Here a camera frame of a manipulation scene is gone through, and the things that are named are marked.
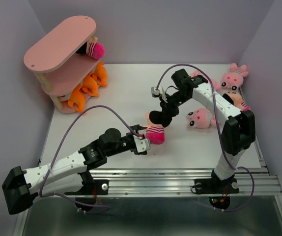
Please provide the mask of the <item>doll plush black hair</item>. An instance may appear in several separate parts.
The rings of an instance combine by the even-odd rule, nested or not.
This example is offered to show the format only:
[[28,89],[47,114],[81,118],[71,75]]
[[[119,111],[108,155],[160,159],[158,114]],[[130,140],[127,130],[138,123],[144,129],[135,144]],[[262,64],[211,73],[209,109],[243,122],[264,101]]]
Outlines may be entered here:
[[145,137],[154,145],[161,145],[165,142],[165,128],[159,124],[154,124],[149,119],[149,112],[145,114],[147,126]]

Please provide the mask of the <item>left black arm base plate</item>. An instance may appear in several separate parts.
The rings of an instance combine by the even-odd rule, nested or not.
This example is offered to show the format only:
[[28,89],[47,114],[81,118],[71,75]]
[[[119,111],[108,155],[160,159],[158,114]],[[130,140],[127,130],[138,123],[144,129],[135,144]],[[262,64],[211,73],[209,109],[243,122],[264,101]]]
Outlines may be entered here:
[[108,179],[94,179],[89,171],[78,173],[76,181],[80,186],[73,191],[65,192],[65,195],[107,195],[109,189]]

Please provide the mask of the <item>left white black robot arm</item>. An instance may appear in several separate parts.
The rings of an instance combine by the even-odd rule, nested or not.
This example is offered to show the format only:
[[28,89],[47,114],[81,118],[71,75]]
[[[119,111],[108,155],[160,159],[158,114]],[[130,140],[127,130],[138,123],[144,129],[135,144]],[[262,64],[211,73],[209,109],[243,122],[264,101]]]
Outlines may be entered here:
[[107,158],[126,151],[146,155],[151,142],[144,134],[127,133],[109,128],[104,134],[79,151],[35,168],[12,168],[2,184],[2,191],[10,215],[29,209],[40,196],[54,194],[89,193],[94,189],[90,170],[107,162]]

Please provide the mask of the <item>orange shark plush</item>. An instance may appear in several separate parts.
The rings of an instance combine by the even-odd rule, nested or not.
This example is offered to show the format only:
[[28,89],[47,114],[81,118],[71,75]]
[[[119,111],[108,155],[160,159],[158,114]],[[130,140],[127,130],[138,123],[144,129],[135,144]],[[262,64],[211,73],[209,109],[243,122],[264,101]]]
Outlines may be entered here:
[[93,74],[89,72],[82,81],[82,91],[89,96],[98,97],[98,84],[93,78]]

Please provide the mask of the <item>doll plush edge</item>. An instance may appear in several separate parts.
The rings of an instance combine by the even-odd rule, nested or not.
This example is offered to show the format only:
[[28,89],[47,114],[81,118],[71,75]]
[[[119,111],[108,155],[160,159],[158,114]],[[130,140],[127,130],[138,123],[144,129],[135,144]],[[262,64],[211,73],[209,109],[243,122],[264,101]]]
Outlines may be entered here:
[[242,111],[250,110],[250,106],[243,100],[243,97],[235,91],[227,91],[223,94],[223,98]]

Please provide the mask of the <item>doll plush pink striped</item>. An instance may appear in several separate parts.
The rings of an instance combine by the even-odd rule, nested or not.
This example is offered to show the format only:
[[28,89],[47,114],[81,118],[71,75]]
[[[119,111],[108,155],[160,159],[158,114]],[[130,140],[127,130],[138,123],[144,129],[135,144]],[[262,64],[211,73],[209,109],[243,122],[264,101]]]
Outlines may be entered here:
[[106,54],[105,47],[98,43],[98,38],[90,38],[85,44],[83,44],[77,51],[76,54],[88,55],[89,57],[99,60]]

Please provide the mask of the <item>orange shark plush mouth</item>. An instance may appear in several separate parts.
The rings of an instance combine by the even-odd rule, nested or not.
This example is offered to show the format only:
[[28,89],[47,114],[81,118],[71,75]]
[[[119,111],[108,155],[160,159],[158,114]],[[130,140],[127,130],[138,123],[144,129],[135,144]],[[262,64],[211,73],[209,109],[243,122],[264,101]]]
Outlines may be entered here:
[[104,68],[104,65],[105,64],[103,62],[98,62],[92,74],[92,77],[96,81],[97,80],[99,81],[97,84],[102,87],[106,87],[108,85],[107,84],[108,74],[106,69]]

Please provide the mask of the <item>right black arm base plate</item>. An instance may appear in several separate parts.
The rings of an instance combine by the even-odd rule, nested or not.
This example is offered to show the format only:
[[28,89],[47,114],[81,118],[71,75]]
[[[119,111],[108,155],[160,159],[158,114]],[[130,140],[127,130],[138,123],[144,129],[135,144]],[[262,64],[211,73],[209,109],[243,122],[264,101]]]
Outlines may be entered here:
[[239,193],[239,187],[235,178],[226,180],[199,178],[194,180],[191,191],[198,195],[216,195],[222,193],[237,194]]

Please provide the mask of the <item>orange shark plush back-facing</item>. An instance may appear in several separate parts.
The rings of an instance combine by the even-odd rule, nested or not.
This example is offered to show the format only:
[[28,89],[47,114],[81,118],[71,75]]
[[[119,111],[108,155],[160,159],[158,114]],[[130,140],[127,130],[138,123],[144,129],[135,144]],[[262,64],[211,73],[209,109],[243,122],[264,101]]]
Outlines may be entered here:
[[73,108],[73,106],[76,104],[77,107],[75,108],[75,110],[78,112],[78,113],[82,113],[85,109],[85,104],[86,104],[86,101],[85,101],[85,98],[83,96],[83,94],[81,93],[81,88],[82,88],[82,85],[81,84],[78,84],[72,91],[68,101],[67,101],[67,104],[70,108]]

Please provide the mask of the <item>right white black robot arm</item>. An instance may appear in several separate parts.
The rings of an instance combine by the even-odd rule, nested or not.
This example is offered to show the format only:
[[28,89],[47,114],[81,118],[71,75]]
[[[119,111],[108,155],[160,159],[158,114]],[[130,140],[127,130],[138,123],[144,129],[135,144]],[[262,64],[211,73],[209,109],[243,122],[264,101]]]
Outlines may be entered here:
[[241,156],[255,141],[254,114],[233,106],[217,93],[213,82],[203,71],[191,77],[185,69],[180,69],[171,78],[177,88],[174,94],[168,95],[160,85],[152,88],[152,96],[160,99],[162,110],[157,118],[151,112],[150,118],[153,123],[167,127],[179,114],[179,106],[190,99],[199,102],[214,115],[222,155],[213,170],[215,177],[210,179],[210,186],[212,190],[221,192],[227,187],[227,179],[234,175]]

